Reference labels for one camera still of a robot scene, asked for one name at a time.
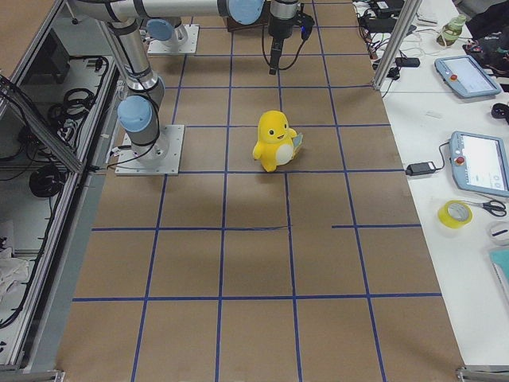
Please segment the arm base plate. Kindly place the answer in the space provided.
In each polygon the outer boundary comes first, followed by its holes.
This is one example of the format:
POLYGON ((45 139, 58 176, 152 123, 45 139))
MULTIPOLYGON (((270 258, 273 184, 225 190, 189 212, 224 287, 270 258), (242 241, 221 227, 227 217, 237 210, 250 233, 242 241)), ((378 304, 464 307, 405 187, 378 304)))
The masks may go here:
POLYGON ((143 154, 144 151, 139 146, 135 146, 134 150, 131 148, 121 150, 119 161, 122 164, 115 167, 115 174, 118 176, 178 175, 184 135, 184 125, 164 125, 160 129, 160 136, 155 145, 140 159, 137 159, 137 154, 143 154))
POLYGON ((196 52, 197 40, 200 27, 196 24, 180 24, 174 27, 161 20, 161 23, 154 23, 147 26, 147 33, 150 36, 148 54, 151 56, 171 56, 194 54, 196 52))

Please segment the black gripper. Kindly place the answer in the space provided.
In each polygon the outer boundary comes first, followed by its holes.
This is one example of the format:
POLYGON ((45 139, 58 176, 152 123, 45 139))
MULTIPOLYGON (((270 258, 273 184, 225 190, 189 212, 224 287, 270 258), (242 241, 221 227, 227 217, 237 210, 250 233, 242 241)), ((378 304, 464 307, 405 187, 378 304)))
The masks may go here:
POLYGON ((279 70, 279 61, 284 40, 290 38, 293 33, 293 18, 283 19, 270 15, 268 30, 269 35, 272 36, 269 74, 274 76, 279 70))

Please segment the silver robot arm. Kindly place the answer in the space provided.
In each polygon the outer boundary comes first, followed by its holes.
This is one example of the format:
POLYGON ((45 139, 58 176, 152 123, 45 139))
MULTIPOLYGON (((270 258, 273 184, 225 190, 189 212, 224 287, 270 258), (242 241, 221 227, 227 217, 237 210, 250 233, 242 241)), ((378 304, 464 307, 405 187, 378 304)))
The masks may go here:
POLYGON ((146 16, 142 1, 77 1, 85 14, 99 21, 128 87, 117 108, 118 121, 127 133, 133 159, 143 164, 163 159, 168 143, 161 135, 159 107, 164 84, 150 66, 137 17, 146 16))
MULTIPOLYGON (((210 16, 230 17, 242 25, 251 25, 262 14, 263 1, 135 1, 139 15, 146 17, 210 16)), ((279 66, 285 39, 291 37, 297 26, 301 39, 307 41, 315 22, 304 12, 298 1, 271 1, 268 21, 272 36, 270 55, 266 58, 269 74, 274 75, 283 68, 279 66)))

